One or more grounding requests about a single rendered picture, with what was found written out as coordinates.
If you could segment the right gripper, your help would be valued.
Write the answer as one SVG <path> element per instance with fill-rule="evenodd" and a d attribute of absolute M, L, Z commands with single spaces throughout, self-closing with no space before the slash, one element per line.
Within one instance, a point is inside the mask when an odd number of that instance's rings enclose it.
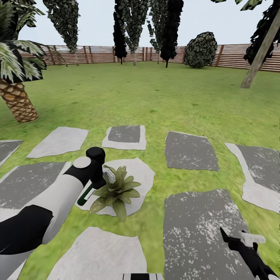
<path fill-rule="evenodd" d="M 227 236 L 227 234 L 224 232 L 222 227 L 220 227 L 220 231 L 222 234 L 222 237 L 224 239 L 224 242 L 228 243 L 228 247 L 231 250 L 238 251 L 245 261 L 245 263 L 248 261 L 249 257 L 256 256 L 259 257 L 257 254 L 257 248 L 258 244 L 256 242 L 253 242 L 253 247 L 246 247 L 243 242 L 241 242 L 240 238 L 233 238 L 230 236 Z"/>

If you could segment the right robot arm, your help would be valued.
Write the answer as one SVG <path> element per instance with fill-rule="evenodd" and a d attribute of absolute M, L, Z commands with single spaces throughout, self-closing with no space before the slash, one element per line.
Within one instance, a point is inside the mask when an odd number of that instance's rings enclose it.
<path fill-rule="evenodd" d="M 271 267 L 265 265 L 257 254 L 257 243 L 265 244 L 266 242 L 264 236 L 246 233 L 242 230 L 241 236 L 243 239 L 240 239 L 227 236 L 222 227 L 220 227 L 220 231 L 224 242 L 228 243 L 229 249 L 240 253 L 241 257 L 254 275 L 255 280 L 280 280 Z"/>

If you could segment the insectifuge atomizer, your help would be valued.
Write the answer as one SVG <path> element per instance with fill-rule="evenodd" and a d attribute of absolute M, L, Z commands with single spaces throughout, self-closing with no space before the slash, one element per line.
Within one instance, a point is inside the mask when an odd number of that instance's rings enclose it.
<path fill-rule="evenodd" d="M 77 204 L 83 206 L 96 190 L 97 189 L 94 184 L 91 183 L 87 190 L 83 193 L 83 195 L 77 200 Z"/>

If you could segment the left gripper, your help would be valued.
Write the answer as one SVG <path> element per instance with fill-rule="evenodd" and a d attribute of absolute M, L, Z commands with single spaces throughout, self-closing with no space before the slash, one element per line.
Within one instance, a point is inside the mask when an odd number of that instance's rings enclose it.
<path fill-rule="evenodd" d="M 103 171 L 93 174 L 90 180 L 94 184 L 96 189 L 100 189 L 102 186 L 106 185 L 106 181 L 103 177 Z"/>

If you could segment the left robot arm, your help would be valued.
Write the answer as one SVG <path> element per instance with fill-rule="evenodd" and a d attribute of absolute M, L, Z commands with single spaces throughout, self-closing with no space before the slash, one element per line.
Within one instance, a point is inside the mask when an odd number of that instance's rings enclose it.
<path fill-rule="evenodd" d="M 103 168 L 105 153 L 90 147 L 86 157 L 73 165 L 44 192 L 24 205 L 17 215 L 0 222 L 0 280 L 12 273 L 41 244 L 48 244 L 60 231 L 70 210 L 89 180 L 96 189 L 116 181 L 110 168 Z"/>

